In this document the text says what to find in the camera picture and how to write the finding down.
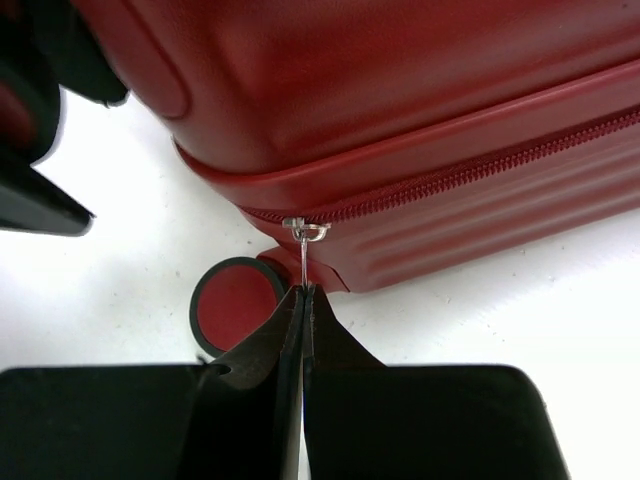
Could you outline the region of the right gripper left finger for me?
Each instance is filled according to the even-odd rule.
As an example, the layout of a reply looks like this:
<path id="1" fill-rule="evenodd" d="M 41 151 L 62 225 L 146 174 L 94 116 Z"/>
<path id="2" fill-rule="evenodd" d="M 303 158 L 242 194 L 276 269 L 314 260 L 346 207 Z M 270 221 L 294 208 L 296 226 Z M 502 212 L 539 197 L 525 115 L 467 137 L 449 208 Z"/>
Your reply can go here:
<path id="1" fill-rule="evenodd" d="M 303 293 L 210 363 L 1 375 L 5 479 L 294 479 Z"/>

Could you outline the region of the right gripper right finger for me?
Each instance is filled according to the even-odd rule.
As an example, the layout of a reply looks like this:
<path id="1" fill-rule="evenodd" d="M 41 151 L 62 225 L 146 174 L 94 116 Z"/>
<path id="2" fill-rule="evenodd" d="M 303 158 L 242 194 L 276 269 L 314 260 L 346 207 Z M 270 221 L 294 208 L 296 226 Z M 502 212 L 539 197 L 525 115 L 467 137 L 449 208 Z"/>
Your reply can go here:
<path id="1" fill-rule="evenodd" d="M 541 395 L 508 365 L 388 366 L 311 287 L 304 428 L 315 479 L 565 479 Z"/>

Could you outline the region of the red suitcase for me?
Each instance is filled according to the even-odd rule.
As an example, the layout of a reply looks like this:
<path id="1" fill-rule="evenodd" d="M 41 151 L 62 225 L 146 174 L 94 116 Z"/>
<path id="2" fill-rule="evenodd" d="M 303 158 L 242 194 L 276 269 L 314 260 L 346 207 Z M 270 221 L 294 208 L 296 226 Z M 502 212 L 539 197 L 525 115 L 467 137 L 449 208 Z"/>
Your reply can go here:
<path id="1" fill-rule="evenodd" d="M 274 239 L 197 285 L 213 356 L 302 278 L 374 291 L 639 205 L 635 1 L 5 1 L 3 227 L 88 224 L 33 168 L 63 89 L 136 95 Z"/>

